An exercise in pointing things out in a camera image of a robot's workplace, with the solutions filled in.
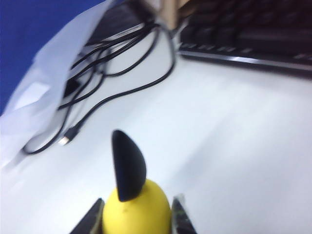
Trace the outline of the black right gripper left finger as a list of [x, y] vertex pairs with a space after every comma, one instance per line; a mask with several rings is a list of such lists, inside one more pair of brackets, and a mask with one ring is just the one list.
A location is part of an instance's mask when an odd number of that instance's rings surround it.
[[70, 234], [101, 234], [104, 205], [104, 200], [98, 198]]

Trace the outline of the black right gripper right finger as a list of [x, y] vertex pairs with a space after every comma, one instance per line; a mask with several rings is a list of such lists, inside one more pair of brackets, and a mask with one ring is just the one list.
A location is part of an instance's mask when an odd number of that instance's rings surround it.
[[196, 234], [196, 230], [186, 212], [184, 194], [174, 196], [171, 216], [172, 234]]

